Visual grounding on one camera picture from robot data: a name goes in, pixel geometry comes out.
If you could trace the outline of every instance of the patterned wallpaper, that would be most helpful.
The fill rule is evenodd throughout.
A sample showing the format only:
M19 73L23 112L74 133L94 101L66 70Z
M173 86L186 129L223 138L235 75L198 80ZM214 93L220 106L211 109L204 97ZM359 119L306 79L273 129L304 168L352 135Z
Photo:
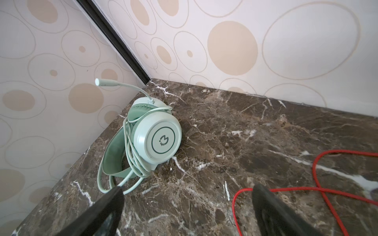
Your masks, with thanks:
M151 77L378 116L378 1L94 0Z
M142 83L71 0L1 1L0 32L0 235L10 235L136 95L94 79Z

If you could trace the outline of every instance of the marble table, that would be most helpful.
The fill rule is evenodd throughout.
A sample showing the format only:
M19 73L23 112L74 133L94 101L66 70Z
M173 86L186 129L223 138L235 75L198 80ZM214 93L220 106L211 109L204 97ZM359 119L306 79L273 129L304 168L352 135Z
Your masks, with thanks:
M311 163L320 152L378 151L374 117L157 79L145 90L173 107L183 139L176 158L125 196L119 235L237 235L231 202L239 189L315 186ZM129 108L21 223L18 235L54 235L103 196L98 166ZM378 158L338 154L319 165L323 187L378 200ZM105 175L103 184L108 187ZM276 195L324 235L341 235L320 193ZM244 236L260 235L251 196L241 194L236 204ZM378 235L378 208L328 196L350 235Z

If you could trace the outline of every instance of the black object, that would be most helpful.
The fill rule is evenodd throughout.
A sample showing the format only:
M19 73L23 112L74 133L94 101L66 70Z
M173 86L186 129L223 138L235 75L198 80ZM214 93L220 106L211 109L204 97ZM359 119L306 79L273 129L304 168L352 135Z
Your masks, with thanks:
M252 203L261 236L322 236L261 184L253 187Z
M110 23L106 20L105 16L102 15L101 11L92 2L92 0L76 0L92 21L98 26L102 33L108 38L111 44L127 62L127 64L133 69L136 75L147 84L150 81L150 77L144 71L143 67L136 60L134 55L130 52L126 44L119 37L117 32L113 29Z
M123 205L122 189L114 187L56 236L113 236Z

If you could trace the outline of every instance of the green headset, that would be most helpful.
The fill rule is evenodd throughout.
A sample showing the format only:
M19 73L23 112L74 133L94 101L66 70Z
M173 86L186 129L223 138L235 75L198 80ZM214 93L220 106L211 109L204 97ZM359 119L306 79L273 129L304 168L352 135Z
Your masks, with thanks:
M134 190L143 179L151 175L158 164L168 161L177 152L181 143L181 126L172 115L172 107L159 99L152 98L143 89L119 83L115 80L96 79L97 86L126 86L138 90L146 97L138 98L127 113L123 126L110 140L100 162L97 186L107 193L115 185L113 176L124 178L117 186L123 186L129 179L139 180L123 194ZM126 152L129 168L122 170L122 158ZM109 175L110 189L101 185L101 173Z

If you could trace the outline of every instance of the red cord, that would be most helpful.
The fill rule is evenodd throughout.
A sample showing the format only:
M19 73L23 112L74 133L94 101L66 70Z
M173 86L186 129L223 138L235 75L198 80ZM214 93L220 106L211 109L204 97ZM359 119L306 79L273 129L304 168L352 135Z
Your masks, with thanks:
M367 203L374 204L376 206L378 206L378 202L370 200L370 199L367 199L367 198L364 198L364 197L360 197L360 196L357 196L357 195L354 195L354 194L345 193L343 191L338 191L338 190L327 189L327 188L322 188L321 187L320 182L319 182L319 180L318 180L318 178L316 176L316 164L318 163L318 161L320 160L320 158L322 158L324 155L331 154L331 153L348 153L348 154L356 154L356 155L378 157L378 153L367 153L367 152L362 152L362 151L350 151L350 150L328 150L328 151L325 151L325 152L322 152L321 154L319 154L315 158L314 163L312 164L312 175L314 177L314 180L315 180L315 183L316 183L317 187L272 188L272 189L270 189L270 191L271 192L284 192L284 191L296 191L296 190L316 190L316 191L320 191L321 194L322 194L322 196L323 196L324 201L326 202L326 204L328 206L328 208L331 210L333 216L336 218L336 221L337 221L338 225L340 226L340 229L343 232L344 236L349 236L347 229L345 228L345 226L342 223L339 215L337 214L336 210L332 206L331 202L329 201L329 199L328 199L328 197L326 196L325 193L326 192L327 193L333 193L333 194L342 195L342 196L345 196L345 197L354 198L354 199L357 199L357 200L360 200L360 201L364 201L364 202L367 202ZM232 214L234 215L234 221L235 221L236 228L237 228L237 231L239 232L240 236L243 236L243 235L242 235L242 232L240 230L239 224L237 223L237 219L236 219L236 215L235 215L235 201L236 201L236 198L238 197L238 195L240 193L246 192L246 191L253 191L253 188L243 188L243 189L240 189L234 195L234 198L232 200Z

